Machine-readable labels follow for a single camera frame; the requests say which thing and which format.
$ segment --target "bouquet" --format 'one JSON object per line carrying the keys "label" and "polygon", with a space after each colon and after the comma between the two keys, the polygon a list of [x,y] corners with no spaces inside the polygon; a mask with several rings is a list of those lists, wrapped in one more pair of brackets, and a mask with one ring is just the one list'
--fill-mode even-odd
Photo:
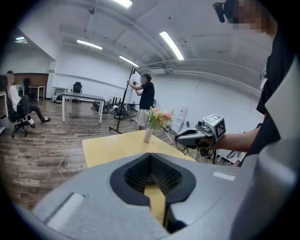
{"label": "bouquet", "polygon": [[154,128],[159,126],[160,128],[165,128],[166,123],[173,121],[174,110],[170,112],[160,111],[158,108],[150,108],[150,113],[146,112],[149,116],[148,124],[149,128]]}

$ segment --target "sneaker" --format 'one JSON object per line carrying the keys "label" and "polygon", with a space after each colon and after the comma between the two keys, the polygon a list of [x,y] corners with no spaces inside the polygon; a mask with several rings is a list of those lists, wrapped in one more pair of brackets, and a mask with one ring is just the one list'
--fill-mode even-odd
{"label": "sneaker", "polygon": [[36,124],[34,123],[33,119],[28,120],[31,128],[36,128]]}
{"label": "sneaker", "polygon": [[51,118],[44,117],[44,120],[42,121],[42,123],[44,123],[44,122],[49,122],[50,120],[51,120]]}

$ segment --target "light stand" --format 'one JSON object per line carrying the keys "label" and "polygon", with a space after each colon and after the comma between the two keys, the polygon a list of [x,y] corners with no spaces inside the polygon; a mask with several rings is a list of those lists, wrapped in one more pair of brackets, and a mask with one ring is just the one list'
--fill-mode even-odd
{"label": "light stand", "polygon": [[[129,79],[131,78],[131,75],[135,73],[135,71],[136,71],[136,69],[133,67],[132,70],[131,70]],[[136,115],[134,115],[134,116],[131,116],[131,117],[128,117],[128,118],[123,118],[123,119],[121,119],[121,111],[123,110],[123,105],[124,105],[124,100],[125,100],[125,96],[126,96],[127,89],[128,89],[128,83],[127,83],[126,89],[125,89],[125,91],[124,91],[124,96],[123,96],[123,100],[122,100],[121,107],[120,107],[120,113],[119,113],[119,118],[118,118],[117,129],[114,129],[114,128],[112,128],[112,127],[109,127],[109,131],[110,131],[110,130],[113,130],[113,131],[115,131],[115,132],[117,132],[117,133],[119,133],[119,134],[122,134],[121,132],[119,132],[120,121],[123,121],[123,120],[126,120],[126,119],[129,119],[129,118],[132,118],[132,117],[135,117],[135,116],[136,116]]]}

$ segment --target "flower vase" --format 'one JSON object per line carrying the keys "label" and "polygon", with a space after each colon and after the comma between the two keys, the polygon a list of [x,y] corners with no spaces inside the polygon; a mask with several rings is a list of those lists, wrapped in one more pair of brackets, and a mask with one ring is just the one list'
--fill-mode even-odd
{"label": "flower vase", "polygon": [[151,136],[152,136],[152,132],[153,132],[152,128],[150,128],[150,127],[147,128],[145,136],[144,136],[144,140],[143,140],[145,143],[149,143],[150,142],[150,139],[151,139]]}

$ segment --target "person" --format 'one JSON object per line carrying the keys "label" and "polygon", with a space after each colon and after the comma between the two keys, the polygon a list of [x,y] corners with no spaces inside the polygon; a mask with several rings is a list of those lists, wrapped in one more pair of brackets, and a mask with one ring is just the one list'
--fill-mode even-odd
{"label": "person", "polygon": [[35,111],[42,121],[42,123],[49,122],[51,119],[48,117],[44,117],[41,110],[38,106],[29,103],[28,96],[20,97],[18,94],[17,88],[14,86],[15,75],[13,71],[8,71],[7,74],[4,75],[4,78],[7,78],[7,92],[10,101],[12,102],[13,109],[16,113],[22,112],[27,116],[28,122],[32,128],[36,128],[36,124],[34,123],[32,117],[30,116],[30,110]]}
{"label": "person", "polygon": [[140,100],[140,109],[137,113],[135,121],[137,122],[136,130],[143,130],[147,124],[148,115],[150,112],[150,107],[154,103],[154,84],[151,82],[152,77],[150,74],[144,74],[141,76],[141,86],[136,86],[130,83],[130,80],[127,80],[127,83],[132,87],[138,96],[141,96]]}
{"label": "person", "polygon": [[279,132],[272,117],[265,108],[277,87],[282,82],[285,74],[294,59],[295,53],[285,41],[280,26],[268,10],[256,0],[227,0],[224,11],[231,14],[232,23],[245,23],[251,30],[265,33],[273,39],[272,52],[268,57],[266,72],[268,79],[263,86],[263,91],[257,110],[264,115],[260,127],[243,134],[225,134],[213,150],[226,149],[247,152],[246,156],[258,154],[265,146],[280,140]]}

